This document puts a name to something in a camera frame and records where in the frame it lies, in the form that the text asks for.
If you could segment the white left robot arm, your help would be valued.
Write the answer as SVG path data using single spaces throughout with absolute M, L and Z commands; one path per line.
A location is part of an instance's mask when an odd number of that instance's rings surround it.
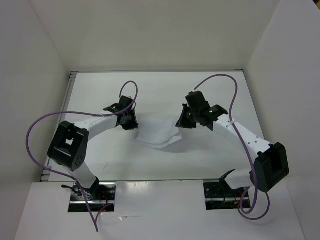
M 90 140 L 107 130 L 121 126 L 123 130 L 135 130 L 139 127 L 136 118 L 134 100 L 121 96 L 118 103 L 103 109 L 102 114 L 83 121 L 59 124 L 47 155 L 82 186 L 81 193 L 88 200 L 107 199 L 111 196 L 106 186 L 100 184 L 85 163 Z

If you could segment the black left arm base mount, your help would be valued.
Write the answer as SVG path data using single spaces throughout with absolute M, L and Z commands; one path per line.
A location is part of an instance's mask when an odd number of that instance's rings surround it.
M 61 185 L 63 189 L 71 190 L 69 200 L 69 213 L 86 213 L 88 208 L 85 202 L 85 198 L 79 187 L 74 184 L 73 186 Z M 85 191 L 86 198 L 90 210 L 93 213 L 101 212 L 114 212 L 115 211 L 115 197 L 116 197 L 116 184 L 101 184 L 102 192 L 96 196 L 92 196 Z

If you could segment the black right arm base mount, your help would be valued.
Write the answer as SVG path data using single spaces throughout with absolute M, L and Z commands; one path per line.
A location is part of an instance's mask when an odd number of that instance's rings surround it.
M 244 187 L 231 189 L 227 183 L 227 176 L 234 170 L 230 170 L 222 177 L 203 181 L 205 207 L 211 210 L 232 210 L 237 209 L 241 197 L 245 192 Z

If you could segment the white skirt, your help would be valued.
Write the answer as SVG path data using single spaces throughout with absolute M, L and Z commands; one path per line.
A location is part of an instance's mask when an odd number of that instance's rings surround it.
M 132 142 L 151 149 L 164 149 L 183 139 L 176 127 L 177 121 L 176 118 L 140 115 Z

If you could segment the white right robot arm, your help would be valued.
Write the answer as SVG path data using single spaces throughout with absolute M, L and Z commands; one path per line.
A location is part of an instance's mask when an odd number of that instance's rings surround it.
M 253 170 L 232 171 L 219 184 L 220 193 L 229 197 L 242 187 L 255 186 L 263 193 L 269 192 L 290 172 L 286 148 L 281 143 L 272 144 L 236 122 L 220 105 L 210 106 L 200 91 L 190 92 L 183 104 L 176 127 L 195 129 L 197 124 L 220 134 L 251 157 Z

